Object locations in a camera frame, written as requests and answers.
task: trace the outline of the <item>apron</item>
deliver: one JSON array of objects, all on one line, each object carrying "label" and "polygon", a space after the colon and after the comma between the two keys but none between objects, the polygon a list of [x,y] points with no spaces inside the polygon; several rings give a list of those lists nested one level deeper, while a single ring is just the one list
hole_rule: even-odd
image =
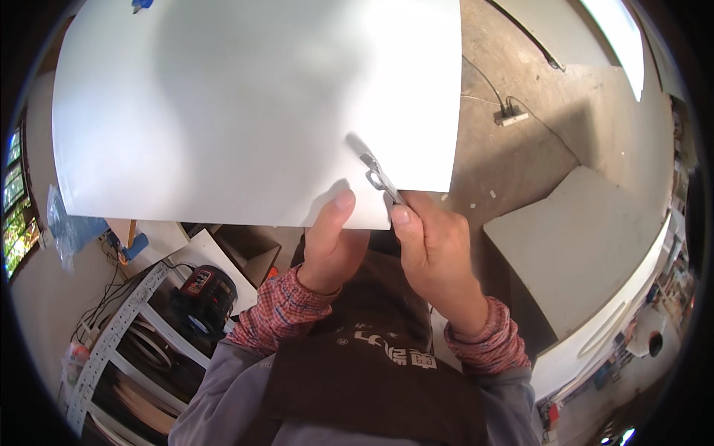
[{"label": "apron", "polygon": [[486,443],[480,389],[430,353],[428,306],[398,258],[368,251],[307,336],[276,353],[239,445],[270,445],[284,420],[384,437]]}]

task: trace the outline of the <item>fingernail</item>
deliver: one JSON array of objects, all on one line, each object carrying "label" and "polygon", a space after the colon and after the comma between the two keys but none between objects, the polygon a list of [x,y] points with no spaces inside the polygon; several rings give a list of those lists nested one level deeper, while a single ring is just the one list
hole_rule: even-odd
[{"label": "fingernail", "polygon": [[409,216],[409,212],[407,212],[406,208],[401,205],[394,205],[392,208],[392,221],[396,225],[403,225],[405,223],[409,223],[409,220],[411,217]]},{"label": "fingernail", "polygon": [[352,203],[354,203],[354,201],[355,194],[350,190],[341,191],[335,197],[335,205],[337,206],[337,209],[347,209],[352,205]]}]

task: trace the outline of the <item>plaid sleeve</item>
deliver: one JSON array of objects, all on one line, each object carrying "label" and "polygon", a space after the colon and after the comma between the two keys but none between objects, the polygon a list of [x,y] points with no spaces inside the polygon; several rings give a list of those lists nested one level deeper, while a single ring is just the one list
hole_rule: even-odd
[{"label": "plaid sleeve", "polygon": [[510,317],[508,307],[486,296],[486,325],[475,335],[462,335],[444,327],[446,344],[461,361],[467,375],[495,375],[516,367],[530,367],[518,326]]},{"label": "plaid sleeve", "polygon": [[330,303],[341,289],[330,295],[315,294],[298,282],[299,268],[266,280],[258,288],[258,303],[241,312],[226,338],[269,356],[278,350],[280,339],[307,333],[315,321],[332,313]]}]

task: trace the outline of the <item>black circular object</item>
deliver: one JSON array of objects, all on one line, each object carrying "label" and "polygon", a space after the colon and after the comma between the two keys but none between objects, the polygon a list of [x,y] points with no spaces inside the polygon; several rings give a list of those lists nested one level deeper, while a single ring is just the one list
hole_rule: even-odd
[{"label": "black circular object", "polygon": [[197,267],[181,289],[171,292],[171,311],[184,332],[208,341],[220,340],[233,310],[236,285],[222,270]]}]

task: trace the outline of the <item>person's right hand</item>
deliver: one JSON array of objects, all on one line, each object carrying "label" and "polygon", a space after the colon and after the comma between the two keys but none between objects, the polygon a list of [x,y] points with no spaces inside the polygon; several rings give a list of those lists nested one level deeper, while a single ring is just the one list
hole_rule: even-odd
[{"label": "person's right hand", "polygon": [[468,221],[439,209],[425,192],[403,192],[410,208],[394,205],[394,232],[409,285],[451,322],[471,335],[486,324],[488,304],[471,272]]}]

